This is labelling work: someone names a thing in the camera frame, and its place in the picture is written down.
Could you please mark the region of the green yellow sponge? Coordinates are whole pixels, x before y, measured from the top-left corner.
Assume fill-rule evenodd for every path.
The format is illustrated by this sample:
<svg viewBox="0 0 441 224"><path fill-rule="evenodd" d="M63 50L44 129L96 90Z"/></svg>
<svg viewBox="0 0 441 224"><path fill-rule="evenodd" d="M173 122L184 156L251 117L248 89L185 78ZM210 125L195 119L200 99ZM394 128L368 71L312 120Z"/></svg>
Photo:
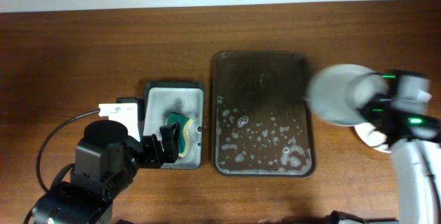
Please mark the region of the green yellow sponge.
<svg viewBox="0 0 441 224"><path fill-rule="evenodd" d="M177 113L171 113L167 118L167 124L171 125L174 123L178 123L180 126L178 136L178 156L183 158L189 150L189 129L192 126L193 120Z"/></svg>

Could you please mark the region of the cream white plate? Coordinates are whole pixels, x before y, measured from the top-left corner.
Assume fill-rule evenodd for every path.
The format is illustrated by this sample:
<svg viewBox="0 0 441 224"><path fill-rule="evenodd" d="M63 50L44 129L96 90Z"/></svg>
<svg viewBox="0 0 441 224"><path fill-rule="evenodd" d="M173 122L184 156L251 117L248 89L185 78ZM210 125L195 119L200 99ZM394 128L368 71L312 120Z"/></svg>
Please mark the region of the cream white plate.
<svg viewBox="0 0 441 224"><path fill-rule="evenodd" d="M386 144L387 136L378 131L374 125L370 123L361 123L355 125L354 130L365 145L379 152L391 152L389 146Z"/></svg>

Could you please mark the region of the pale green plate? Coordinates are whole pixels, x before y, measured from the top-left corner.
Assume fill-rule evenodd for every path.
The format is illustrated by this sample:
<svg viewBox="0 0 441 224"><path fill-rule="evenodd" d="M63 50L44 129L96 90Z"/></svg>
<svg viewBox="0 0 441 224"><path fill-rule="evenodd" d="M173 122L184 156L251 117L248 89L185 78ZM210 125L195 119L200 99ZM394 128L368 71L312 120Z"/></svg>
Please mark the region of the pale green plate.
<svg viewBox="0 0 441 224"><path fill-rule="evenodd" d="M365 122L358 109L388 86L379 72L356 64L329 66L316 73L307 87L309 109L332 125L355 126Z"/></svg>

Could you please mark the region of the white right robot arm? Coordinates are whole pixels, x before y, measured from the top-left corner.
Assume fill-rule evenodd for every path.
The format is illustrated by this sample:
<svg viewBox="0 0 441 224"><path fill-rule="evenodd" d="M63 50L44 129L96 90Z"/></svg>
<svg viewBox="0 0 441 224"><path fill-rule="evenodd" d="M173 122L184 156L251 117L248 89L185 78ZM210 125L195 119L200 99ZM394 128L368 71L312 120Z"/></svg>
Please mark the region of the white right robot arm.
<svg viewBox="0 0 441 224"><path fill-rule="evenodd" d="M385 135L396 171L400 223L440 222L440 121L398 110L393 98L375 94L358 108Z"/></svg>

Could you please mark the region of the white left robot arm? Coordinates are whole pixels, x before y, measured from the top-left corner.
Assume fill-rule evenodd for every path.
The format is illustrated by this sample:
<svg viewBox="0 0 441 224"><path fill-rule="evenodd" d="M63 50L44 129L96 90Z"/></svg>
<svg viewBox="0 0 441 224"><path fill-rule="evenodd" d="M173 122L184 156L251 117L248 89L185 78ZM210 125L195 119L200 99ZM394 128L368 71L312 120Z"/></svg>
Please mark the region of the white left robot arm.
<svg viewBox="0 0 441 224"><path fill-rule="evenodd" d="M73 164L61 169L35 203L30 223L109 223L114 199L140 169L159 169L178 159L179 123L136 140L116 121L95 121L84 130Z"/></svg>

